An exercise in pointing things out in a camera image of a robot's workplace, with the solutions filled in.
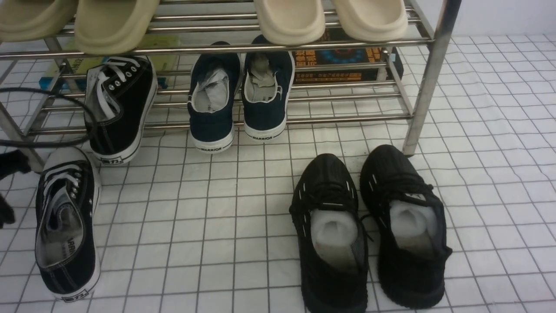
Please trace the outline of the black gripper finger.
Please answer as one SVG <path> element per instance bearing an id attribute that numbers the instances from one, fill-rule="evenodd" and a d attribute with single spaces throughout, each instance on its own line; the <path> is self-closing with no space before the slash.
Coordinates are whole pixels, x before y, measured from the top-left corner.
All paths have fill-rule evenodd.
<path id="1" fill-rule="evenodd" d="M 4 199 L 4 196 L 0 195 L 0 229 L 3 229 L 6 225 L 12 225 L 15 222 L 16 218 L 13 208 Z"/>
<path id="2" fill-rule="evenodd" d="M 29 173 L 30 171 L 29 160 L 21 150 L 0 155 L 0 180 L 18 172 Z"/>

